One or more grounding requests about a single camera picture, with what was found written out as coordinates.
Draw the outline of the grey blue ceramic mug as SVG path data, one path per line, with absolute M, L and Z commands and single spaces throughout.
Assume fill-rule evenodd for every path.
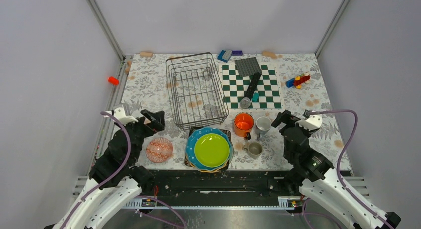
M 259 117 L 255 122 L 256 134 L 264 135 L 271 129 L 271 120 L 265 116 Z

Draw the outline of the blue white patterned bowl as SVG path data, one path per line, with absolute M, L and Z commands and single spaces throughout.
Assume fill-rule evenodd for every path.
M 153 163 L 164 163 L 173 156 L 173 145 L 164 137 L 158 137 L 149 142 L 146 147 L 146 157 Z

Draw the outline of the blue polka dot plate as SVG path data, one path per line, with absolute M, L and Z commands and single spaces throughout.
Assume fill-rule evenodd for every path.
M 202 127 L 189 135 L 185 154 L 189 164 L 196 169 L 216 172 L 231 161 L 233 145 L 229 135 L 221 129 Z

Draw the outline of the orange ceramic mug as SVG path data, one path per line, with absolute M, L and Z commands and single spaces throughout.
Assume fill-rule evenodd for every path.
M 249 113 L 239 113 L 234 118 L 234 132 L 245 140 L 251 139 L 251 130 L 254 126 L 254 118 Z

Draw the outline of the small beige ceramic cup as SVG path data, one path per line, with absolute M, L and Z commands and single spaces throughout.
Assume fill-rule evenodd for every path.
M 246 143 L 243 149 L 252 159 L 257 159 L 263 152 L 263 146 L 259 142 Z

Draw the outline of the black floral square plate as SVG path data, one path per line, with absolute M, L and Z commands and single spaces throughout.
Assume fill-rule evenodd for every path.
M 218 167 L 206 167 L 199 163 L 199 161 L 194 156 L 194 144 L 199 139 L 199 137 L 203 136 L 206 133 L 216 133 L 220 136 L 224 137 L 225 140 L 229 142 L 230 145 L 230 155 L 226 162 Z M 190 166 L 193 168 L 197 168 L 199 170 L 217 170 L 225 168 L 225 170 L 228 170 L 229 163 L 231 162 L 233 158 L 233 144 L 231 141 L 231 132 L 226 129 L 220 129 L 220 128 L 214 128 L 214 127 L 192 127 L 189 131 L 189 136 L 187 138 L 187 144 L 185 147 L 185 165 Z

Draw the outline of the green plate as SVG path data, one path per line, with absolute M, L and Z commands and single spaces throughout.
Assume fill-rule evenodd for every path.
M 197 138 L 193 153 L 204 167 L 216 168 L 227 162 L 231 146 L 223 133 L 206 133 Z

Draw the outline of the yellow polka dot plate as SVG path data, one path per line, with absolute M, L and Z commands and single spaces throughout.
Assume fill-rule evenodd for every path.
M 197 169 L 197 168 L 195 168 L 198 172 L 201 172 L 201 173 L 218 173 L 218 172 L 221 172 L 221 171 L 223 171 L 223 170 L 225 170 L 225 168 L 222 168 L 222 169 L 217 169 L 217 170 L 211 170 L 211 171 L 207 171 L 207 170 L 199 170 L 199 169 Z

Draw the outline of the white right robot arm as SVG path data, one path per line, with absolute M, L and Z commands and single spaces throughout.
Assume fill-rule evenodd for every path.
M 302 194 L 330 212 L 348 229 L 395 229 L 401 218 L 386 212 L 359 193 L 333 165 L 309 144 L 310 136 L 322 126 L 324 112 L 306 110 L 304 119 L 285 110 L 271 126 L 283 124 L 283 157 L 293 168 L 281 184 L 291 195 Z

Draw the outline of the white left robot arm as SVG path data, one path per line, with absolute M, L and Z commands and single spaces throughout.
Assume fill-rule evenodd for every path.
M 146 109 L 135 118 L 124 107 L 102 111 L 119 127 L 104 154 L 97 159 L 82 192 L 71 208 L 49 229 L 100 229 L 124 204 L 153 191 L 154 176 L 136 166 L 145 138 L 165 129 L 165 112 Z

